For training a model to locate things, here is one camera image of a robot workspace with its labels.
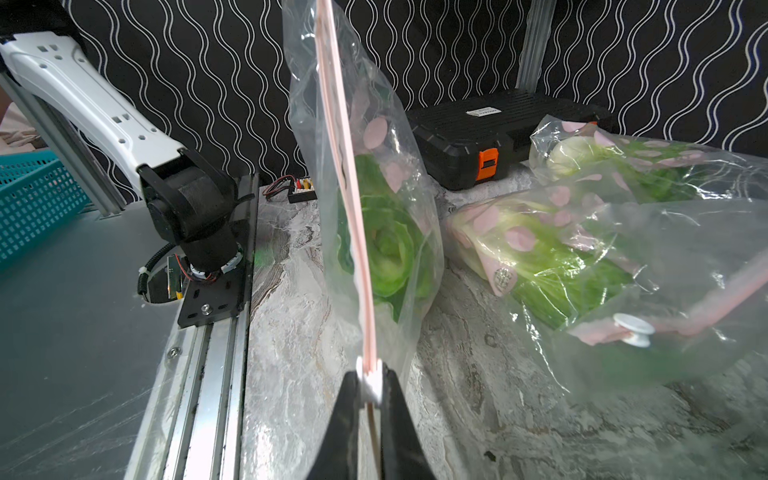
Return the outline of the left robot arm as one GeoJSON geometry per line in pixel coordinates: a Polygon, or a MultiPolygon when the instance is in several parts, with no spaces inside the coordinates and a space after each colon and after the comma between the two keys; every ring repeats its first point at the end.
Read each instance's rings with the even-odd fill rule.
{"type": "Polygon", "coordinates": [[[177,323],[209,325],[236,317],[245,303],[246,224],[234,219],[241,196],[233,178],[161,132],[90,64],[71,37],[17,33],[1,43],[13,80],[80,131],[140,190],[159,236],[179,247],[188,280],[177,323]]]}

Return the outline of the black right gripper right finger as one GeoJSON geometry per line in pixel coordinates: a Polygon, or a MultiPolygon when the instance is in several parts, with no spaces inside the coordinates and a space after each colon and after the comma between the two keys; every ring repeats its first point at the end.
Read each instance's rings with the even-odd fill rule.
{"type": "Polygon", "coordinates": [[[383,479],[431,479],[424,454],[398,376],[382,366],[381,471],[383,479]]]}

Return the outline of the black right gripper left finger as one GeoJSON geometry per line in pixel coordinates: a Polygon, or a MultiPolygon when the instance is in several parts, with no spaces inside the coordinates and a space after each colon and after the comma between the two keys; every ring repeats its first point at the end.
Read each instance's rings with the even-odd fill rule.
{"type": "Polygon", "coordinates": [[[343,376],[331,416],[307,480],[358,478],[358,435],[362,410],[360,380],[354,371],[343,376]]]}

